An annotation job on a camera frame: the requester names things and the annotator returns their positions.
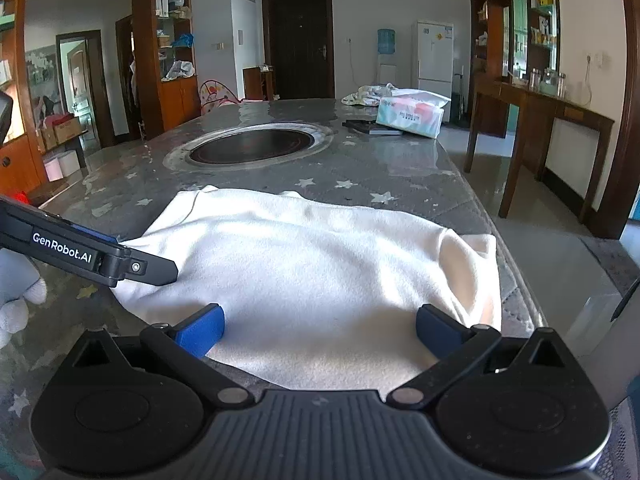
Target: refrigerator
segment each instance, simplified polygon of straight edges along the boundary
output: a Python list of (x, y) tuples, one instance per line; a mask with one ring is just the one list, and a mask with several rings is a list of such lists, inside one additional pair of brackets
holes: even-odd
[[(453, 25), (420, 21), (413, 27), (412, 87), (451, 98), (453, 81)], [(449, 122), (451, 104), (442, 121)]]

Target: wooden door frame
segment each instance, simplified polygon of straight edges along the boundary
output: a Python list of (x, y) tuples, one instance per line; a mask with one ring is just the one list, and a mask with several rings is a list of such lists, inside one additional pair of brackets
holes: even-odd
[(122, 53), (120, 51), (120, 41), (121, 41), (121, 33), (120, 33), (120, 29), (121, 29), (121, 24), (128, 22), (130, 25), (130, 29), (131, 32), (133, 33), (133, 16), (130, 14), (129, 16), (125, 16), (124, 18), (119, 19), (116, 22), (115, 28), (116, 28), (116, 54), (118, 55), (118, 76), (120, 79), (120, 91), (122, 92), (122, 100), (124, 101), (124, 113), (127, 117), (127, 124), (129, 125), (129, 135), (127, 136), (123, 136), (123, 137), (127, 137), (126, 140), (135, 140), (135, 139), (139, 139), (140, 138), (140, 130), (138, 125), (136, 124), (136, 121), (133, 120), (133, 117), (131, 116), (131, 111), (129, 110), (129, 105), (128, 105), (128, 101), (129, 99), (127, 98), (127, 86), (128, 86), (128, 82), (126, 80), (126, 78), (124, 77), (124, 73), (125, 71), (129, 71), (129, 65), (125, 66), (125, 61), (122, 59)]
[[(269, 16), (271, 4), (274, 0), (262, 0), (262, 34), (264, 37), (264, 62), (271, 64), (271, 38)], [(334, 3), (326, 0), (326, 60), (329, 63), (329, 75), (327, 80), (327, 93), (331, 99), (335, 99), (335, 66), (334, 66)]]
[(626, 23), (626, 84), (620, 133), (607, 185), (587, 227), (599, 238), (620, 239), (640, 187), (640, 0), (623, 0)]
[[(87, 70), (90, 83), (90, 92), (92, 99), (92, 107), (95, 116), (95, 131), (100, 140), (101, 148), (114, 146), (115, 131), (113, 129), (113, 119), (111, 118), (111, 107), (109, 97), (107, 95), (107, 85), (104, 76), (104, 61), (102, 53), (102, 37), (100, 30), (80, 30), (79, 32), (68, 32), (66, 34), (56, 35), (56, 59), (58, 60), (58, 81), (60, 84), (60, 95), (62, 104), (69, 112), (66, 106), (66, 91), (62, 79), (62, 60), (60, 59), (60, 44), (73, 40), (86, 40), (86, 60)], [(89, 41), (94, 41), (97, 52), (92, 54), (90, 51)]]

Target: wall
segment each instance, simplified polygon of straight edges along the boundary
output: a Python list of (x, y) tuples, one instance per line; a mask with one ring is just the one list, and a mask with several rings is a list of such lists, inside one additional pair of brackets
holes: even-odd
[(24, 49), (56, 44), (56, 35), (100, 29), (107, 96), (116, 135), (129, 131), (124, 110), (115, 22), (131, 14), (131, 0), (27, 0)]
[[(264, 55), (260, 53), (258, 41), (257, 1), (231, 0), (231, 16), (234, 30), (234, 59), (238, 97), (244, 98), (244, 78), (242, 69), (257, 66)], [(242, 45), (238, 41), (238, 31), (242, 30)]]
[[(622, 0), (560, 0), (560, 70), (566, 74), (568, 98), (584, 104), (581, 84), (586, 56), (604, 52), (602, 69), (592, 65), (590, 108), (616, 121), (602, 178), (594, 199), (599, 208), (620, 131), (626, 81), (626, 25)], [(584, 197), (595, 158), (597, 134), (565, 121), (556, 121), (546, 166)]]
[(67, 54), (75, 49), (84, 40), (67, 41), (60, 44), (60, 67), (62, 68), (62, 86), (65, 89), (66, 109), (74, 109), (74, 93), (71, 87), (71, 78), (69, 76), (69, 59)]
[[(215, 79), (237, 92), (231, 0), (191, 1), (198, 83)], [(224, 48), (217, 49), (218, 43)]]
[[(401, 87), (411, 82), (411, 27), (419, 19), (453, 23), (454, 68), (461, 65), (468, 74), (469, 66), (469, 0), (333, 0), (335, 95), (341, 98), (357, 90), (358, 86), (372, 84), (378, 63), (377, 31), (392, 28), (396, 31), (397, 82)], [(262, 9), (258, 1), (258, 40), (261, 60)], [(351, 38), (350, 57), (348, 39)]]

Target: glossy floor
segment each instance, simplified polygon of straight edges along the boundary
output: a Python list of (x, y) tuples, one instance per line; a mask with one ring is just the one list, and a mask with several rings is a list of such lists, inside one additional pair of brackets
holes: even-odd
[[(438, 140), (462, 168), (468, 132), (443, 128)], [(472, 171), (465, 176), (494, 219), (549, 325), (565, 338), (580, 339), (584, 327), (614, 307), (620, 294), (580, 241), (588, 230), (528, 170), (520, 172), (508, 218), (498, 218), (513, 141), (512, 135), (480, 135)]]

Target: hand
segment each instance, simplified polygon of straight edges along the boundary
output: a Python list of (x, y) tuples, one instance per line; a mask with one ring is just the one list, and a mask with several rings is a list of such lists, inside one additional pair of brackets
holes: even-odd
[(27, 326), (29, 309), (24, 300), (41, 304), (46, 299), (47, 285), (31, 260), (0, 249), (0, 348)]

